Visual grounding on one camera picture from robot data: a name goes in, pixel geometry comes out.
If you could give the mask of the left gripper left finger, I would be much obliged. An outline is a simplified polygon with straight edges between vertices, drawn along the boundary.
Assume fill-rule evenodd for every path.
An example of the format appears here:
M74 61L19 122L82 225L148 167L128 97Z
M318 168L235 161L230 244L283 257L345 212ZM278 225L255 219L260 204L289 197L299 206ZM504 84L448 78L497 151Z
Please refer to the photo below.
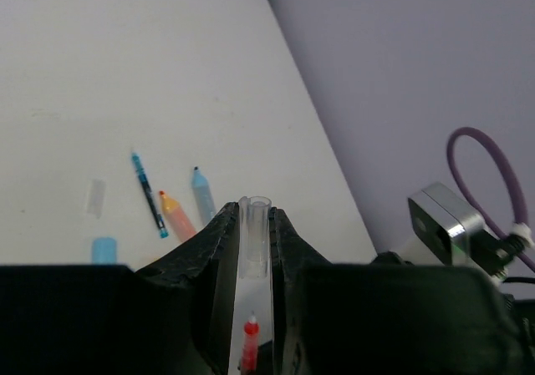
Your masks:
M3 266L4 374L225 374L238 207L149 265Z

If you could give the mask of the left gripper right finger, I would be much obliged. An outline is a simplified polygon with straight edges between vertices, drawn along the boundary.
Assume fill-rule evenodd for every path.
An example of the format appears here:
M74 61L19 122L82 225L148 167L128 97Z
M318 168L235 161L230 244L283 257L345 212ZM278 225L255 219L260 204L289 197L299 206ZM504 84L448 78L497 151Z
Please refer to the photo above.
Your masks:
M522 374L525 338L478 270L334 264L269 215L276 374Z

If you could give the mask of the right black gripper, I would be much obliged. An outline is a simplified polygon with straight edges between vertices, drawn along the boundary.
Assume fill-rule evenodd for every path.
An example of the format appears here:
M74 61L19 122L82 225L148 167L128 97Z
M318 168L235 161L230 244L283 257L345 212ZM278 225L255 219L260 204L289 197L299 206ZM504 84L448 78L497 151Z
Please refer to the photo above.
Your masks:
M415 266L388 251L371 262L373 333L406 374L532 374L534 305L475 269Z

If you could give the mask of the red pen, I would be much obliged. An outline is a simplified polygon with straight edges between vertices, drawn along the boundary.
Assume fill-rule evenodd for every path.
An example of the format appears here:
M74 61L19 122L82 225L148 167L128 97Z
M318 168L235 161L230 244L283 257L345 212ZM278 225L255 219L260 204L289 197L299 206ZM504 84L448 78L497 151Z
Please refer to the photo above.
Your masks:
M241 374L253 374L257 370L259 332L259 323L252 313L243 327L244 340L239 366Z

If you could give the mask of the teal pen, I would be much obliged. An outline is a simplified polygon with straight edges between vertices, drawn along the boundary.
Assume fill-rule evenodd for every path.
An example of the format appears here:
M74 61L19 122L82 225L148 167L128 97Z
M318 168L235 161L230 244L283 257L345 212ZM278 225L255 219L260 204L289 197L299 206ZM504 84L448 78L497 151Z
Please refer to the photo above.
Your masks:
M139 155L136 152L132 151L130 153L130 159L135 170L135 175L140 183L140 187L142 189L145 200L149 206L150 213L158 229L159 236L161 239L164 239L169 235L169 233L166 229L166 225L163 221L162 215L156 206L153 191L150 187L145 168L141 162Z

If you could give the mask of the light blue highlighter cap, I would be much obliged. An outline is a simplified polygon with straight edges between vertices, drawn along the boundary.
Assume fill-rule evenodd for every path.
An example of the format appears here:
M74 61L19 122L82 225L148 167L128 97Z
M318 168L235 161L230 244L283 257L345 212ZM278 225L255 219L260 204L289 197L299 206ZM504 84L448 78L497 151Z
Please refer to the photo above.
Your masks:
M117 263L117 241L112 237L98 237L91 245L91 263L114 265Z

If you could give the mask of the clear pen cap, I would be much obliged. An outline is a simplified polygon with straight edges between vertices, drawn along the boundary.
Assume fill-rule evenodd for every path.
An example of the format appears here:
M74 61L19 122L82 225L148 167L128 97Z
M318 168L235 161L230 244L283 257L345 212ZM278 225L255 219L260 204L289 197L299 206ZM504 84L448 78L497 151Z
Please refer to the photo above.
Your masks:
M106 182L100 179L92 179L89 183L89 191L86 199L86 213L99 219L104 209Z
M272 202L263 196L239 201L239 268L241 279L260 279L268 273L269 223Z

